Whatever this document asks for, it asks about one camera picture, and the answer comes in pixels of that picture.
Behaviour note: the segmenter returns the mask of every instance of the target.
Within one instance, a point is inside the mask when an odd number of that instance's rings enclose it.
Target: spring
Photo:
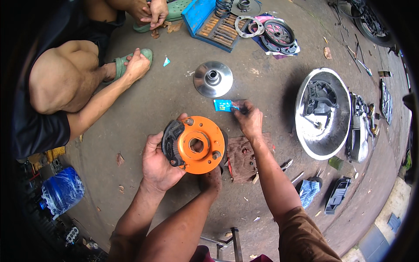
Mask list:
[[[233,0],[215,0],[215,15],[219,18],[227,18],[230,15]]]

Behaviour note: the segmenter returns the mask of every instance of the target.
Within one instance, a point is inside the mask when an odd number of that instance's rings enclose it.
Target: person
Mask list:
[[[15,94],[11,152],[23,159],[66,145],[93,125],[149,70],[141,49],[104,63],[114,29],[129,13],[153,30],[169,14],[166,0],[64,0],[42,29]],[[92,96],[100,83],[107,87]]]
[[[305,213],[300,196],[265,144],[262,112],[248,100],[236,103],[240,110],[233,109],[234,116],[254,150],[262,191],[279,226],[281,262],[340,261]],[[185,117],[187,115],[183,113],[178,120]],[[163,132],[160,132],[147,138],[142,153],[143,178],[131,205],[112,233],[109,262],[213,261],[208,260],[208,248],[197,248],[197,245],[209,209],[221,191],[220,166],[201,175],[206,187],[199,195],[147,235],[165,192],[185,174],[179,167],[171,166],[163,155],[160,145],[162,136]]]

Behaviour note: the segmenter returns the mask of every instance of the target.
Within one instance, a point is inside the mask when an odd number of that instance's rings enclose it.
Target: green slipper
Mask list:
[[[141,49],[141,54],[143,54],[148,60],[150,60],[150,66],[151,66],[151,62],[153,61],[153,52],[150,49]],[[127,70],[127,66],[124,65],[124,62],[129,62],[127,60],[127,56],[132,56],[134,53],[128,54],[124,57],[118,57],[115,58],[112,62],[115,62],[116,64],[116,74],[115,74],[115,78],[110,81],[110,82],[103,82],[105,85],[109,85],[113,82],[115,82],[116,80],[118,80],[119,78],[121,78],[121,76],[123,76],[123,74],[125,73],[125,71]]]
[[[173,22],[182,19],[182,11],[192,2],[192,0],[177,0],[174,2],[170,2],[167,4],[167,8],[169,9],[169,14],[166,17],[166,21]],[[132,26],[135,31],[138,33],[145,33],[150,31],[150,24],[146,24],[145,26],[138,26],[137,23],[134,23]]]

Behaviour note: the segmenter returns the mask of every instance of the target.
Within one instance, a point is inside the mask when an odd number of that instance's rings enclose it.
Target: hand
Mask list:
[[[166,16],[169,14],[169,10],[167,8],[166,0],[152,0],[147,4],[150,6],[152,17],[144,17],[140,20],[142,22],[150,23],[150,30],[153,30],[163,24],[164,20],[166,19]]]
[[[131,84],[143,78],[145,73],[150,69],[150,60],[140,53],[139,48],[134,51],[132,56],[127,56],[127,60],[129,62],[124,63],[127,66],[127,70],[123,77],[128,79]]]
[[[188,117],[182,113],[177,120]],[[143,181],[159,192],[166,192],[174,186],[186,173],[180,167],[171,166],[161,151],[163,131],[157,135],[149,135],[142,151]]]
[[[246,99],[234,101],[240,108],[232,108],[234,116],[237,118],[240,129],[247,139],[251,140],[262,136],[263,113],[255,107],[252,102]]]

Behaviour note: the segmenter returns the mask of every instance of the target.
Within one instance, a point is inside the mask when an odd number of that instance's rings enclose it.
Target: leg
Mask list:
[[[105,79],[115,76],[115,64],[98,67],[98,47],[91,41],[68,41],[45,51],[29,76],[32,107],[40,114],[77,112]]]
[[[196,198],[154,228],[140,249],[142,261],[189,261],[212,203],[221,190],[221,170],[201,175],[207,187]]]
[[[112,8],[116,10],[124,10],[129,13],[137,22],[138,26],[143,26],[148,24],[146,22],[142,22],[141,18],[148,18],[151,17],[150,14],[146,13],[143,8],[149,9],[147,5],[147,0],[106,0],[106,3],[109,4]]]

